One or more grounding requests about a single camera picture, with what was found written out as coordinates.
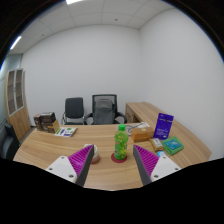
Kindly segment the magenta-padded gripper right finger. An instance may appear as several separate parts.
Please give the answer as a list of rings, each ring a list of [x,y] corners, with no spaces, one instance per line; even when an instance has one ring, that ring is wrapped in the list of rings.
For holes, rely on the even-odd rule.
[[[143,185],[148,185],[180,170],[180,167],[168,156],[155,155],[138,145],[133,146],[133,156]]]

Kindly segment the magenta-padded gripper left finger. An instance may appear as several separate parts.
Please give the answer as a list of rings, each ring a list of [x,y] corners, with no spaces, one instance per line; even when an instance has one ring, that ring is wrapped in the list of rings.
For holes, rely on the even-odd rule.
[[[94,156],[94,146],[88,145],[70,156],[60,156],[46,170],[83,187]]]

